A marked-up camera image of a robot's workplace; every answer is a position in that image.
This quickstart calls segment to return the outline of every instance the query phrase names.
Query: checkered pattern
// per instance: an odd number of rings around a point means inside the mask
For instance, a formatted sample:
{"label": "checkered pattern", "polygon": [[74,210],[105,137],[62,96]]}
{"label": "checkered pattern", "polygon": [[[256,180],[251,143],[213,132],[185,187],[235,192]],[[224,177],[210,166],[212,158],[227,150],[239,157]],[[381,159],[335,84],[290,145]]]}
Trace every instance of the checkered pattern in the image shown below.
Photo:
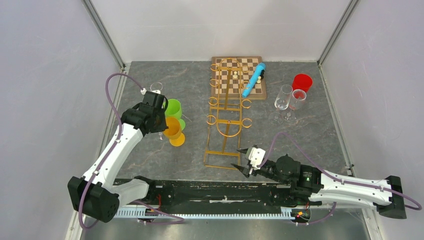
{"label": "checkered pattern", "polygon": [[[221,66],[221,67],[226,67],[226,68],[239,67],[236,61],[231,59],[226,59],[226,58],[227,57],[213,57],[212,63],[217,64],[218,66]],[[233,59],[236,59],[239,62],[239,64],[242,65],[243,71],[246,71],[247,70],[246,68],[248,68],[248,72],[244,73],[241,71],[237,71],[237,79],[234,79],[233,76],[228,76],[227,70],[222,70],[221,72],[212,71],[212,78],[218,80],[220,83],[219,88],[212,87],[212,97],[217,97],[218,91],[219,91],[220,97],[224,97],[224,95],[227,93],[227,84],[229,84],[228,98],[239,99],[240,91],[243,92],[244,90],[243,88],[241,88],[241,86],[239,86],[239,82],[244,82],[244,81],[248,82],[250,78],[252,77],[253,73],[255,72],[256,66],[260,62],[262,62],[262,58],[260,56],[233,57]],[[262,79],[261,83],[256,83],[253,86],[253,89],[251,90],[247,98],[250,100],[264,100],[267,98],[267,89],[266,89],[264,79]]]}

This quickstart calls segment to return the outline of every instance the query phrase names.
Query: green cup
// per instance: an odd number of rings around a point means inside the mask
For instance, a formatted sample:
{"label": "green cup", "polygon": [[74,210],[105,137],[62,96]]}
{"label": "green cup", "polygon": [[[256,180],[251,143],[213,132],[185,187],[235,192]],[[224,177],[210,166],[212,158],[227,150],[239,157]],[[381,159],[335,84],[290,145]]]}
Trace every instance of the green cup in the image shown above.
{"label": "green cup", "polygon": [[168,100],[168,108],[165,111],[165,117],[174,117],[178,119],[179,124],[181,125],[181,130],[184,130],[186,127],[186,122],[181,119],[183,115],[183,109],[181,108],[181,103],[177,99]]}

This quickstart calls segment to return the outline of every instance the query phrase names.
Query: white panel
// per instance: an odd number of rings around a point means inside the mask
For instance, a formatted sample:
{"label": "white panel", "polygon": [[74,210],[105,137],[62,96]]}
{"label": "white panel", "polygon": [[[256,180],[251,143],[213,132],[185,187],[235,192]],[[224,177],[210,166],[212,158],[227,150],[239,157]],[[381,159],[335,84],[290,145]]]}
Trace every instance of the white panel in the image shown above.
{"label": "white panel", "polygon": [[64,239],[119,68],[79,0],[2,1],[0,23],[0,239]]}
{"label": "white panel", "polygon": [[349,0],[93,0],[124,61],[317,60]]}
{"label": "white panel", "polygon": [[[423,12],[422,0],[360,1],[323,65],[358,177],[399,176],[422,204]],[[423,237],[424,212],[406,214],[381,218],[386,239]]]}

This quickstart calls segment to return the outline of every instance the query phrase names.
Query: gold metal rack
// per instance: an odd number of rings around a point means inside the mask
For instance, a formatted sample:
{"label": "gold metal rack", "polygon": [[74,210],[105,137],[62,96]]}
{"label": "gold metal rack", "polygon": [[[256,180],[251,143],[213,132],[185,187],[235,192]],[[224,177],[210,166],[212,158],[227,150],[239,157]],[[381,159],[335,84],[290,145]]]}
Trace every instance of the gold metal rack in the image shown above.
{"label": "gold metal rack", "polygon": [[[214,72],[219,71],[219,79],[211,79],[210,80],[210,85],[214,88],[218,88],[221,89],[222,87],[222,71],[227,71],[227,84],[226,84],[226,91],[225,91],[225,96],[222,96],[220,94],[220,90],[218,91],[218,96],[217,97],[213,97],[211,96],[209,98],[209,115],[207,116],[208,120],[206,121],[207,124],[209,124],[208,130],[207,130],[207,143],[206,143],[206,149],[204,151],[204,157],[203,157],[203,164],[206,167],[212,167],[212,168],[220,168],[220,169],[231,169],[231,170],[236,170],[236,168],[234,167],[229,167],[229,166],[220,166],[220,165],[212,165],[212,164],[208,164],[207,163],[207,157],[209,154],[212,155],[224,155],[224,156],[232,156],[232,157],[237,157],[237,164],[240,165],[241,164],[241,159],[240,159],[240,153],[239,152],[227,152],[225,151],[226,148],[226,144],[227,144],[227,138],[233,138],[233,137],[238,137],[238,148],[240,148],[240,140],[241,140],[241,131],[242,131],[242,127],[243,128],[250,128],[252,126],[252,120],[250,118],[242,118],[242,109],[248,109],[251,106],[245,106],[244,103],[245,102],[249,102],[252,103],[252,101],[250,101],[249,99],[243,99],[242,100],[242,90],[246,89],[244,88],[244,84],[248,84],[248,81],[243,81],[241,79],[241,72],[242,73],[246,73],[249,71],[248,67],[245,66],[243,67],[242,64],[240,62],[238,62],[235,58],[224,58],[221,60],[220,63],[218,64],[212,64],[210,69]],[[236,100],[236,103],[228,103],[228,94],[229,94],[229,89],[230,89],[230,79],[233,80],[237,80],[237,84],[238,84],[238,99]],[[216,110],[216,116],[213,115],[213,110]],[[238,120],[229,120],[229,119],[221,119],[220,118],[220,111],[231,111],[231,112],[237,112],[239,113],[239,118]],[[244,121],[245,120],[249,120],[250,121],[250,125],[245,125]],[[220,124],[221,125],[225,125],[225,132],[222,132],[220,130]],[[211,127],[213,125],[216,125],[216,129],[218,130],[219,134],[221,134],[222,136],[224,136],[224,140],[222,142],[222,149],[220,151],[214,151],[214,150],[210,150],[209,149],[209,141],[210,141],[210,137],[211,137]],[[237,126],[238,130],[237,133],[233,134],[233,135],[229,135],[230,132],[230,127],[231,126]]]}

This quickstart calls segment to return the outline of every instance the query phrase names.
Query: red cup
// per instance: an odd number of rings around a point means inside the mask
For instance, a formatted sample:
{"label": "red cup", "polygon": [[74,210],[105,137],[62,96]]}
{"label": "red cup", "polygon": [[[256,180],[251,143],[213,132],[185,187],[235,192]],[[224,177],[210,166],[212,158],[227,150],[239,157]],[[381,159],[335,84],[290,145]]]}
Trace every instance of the red cup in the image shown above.
{"label": "red cup", "polygon": [[305,91],[305,93],[307,93],[313,83],[314,81],[312,81],[312,78],[310,76],[301,73],[297,74],[294,77],[291,87],[293,88],[293,91],[296,89],[302,89],[303,91]]}

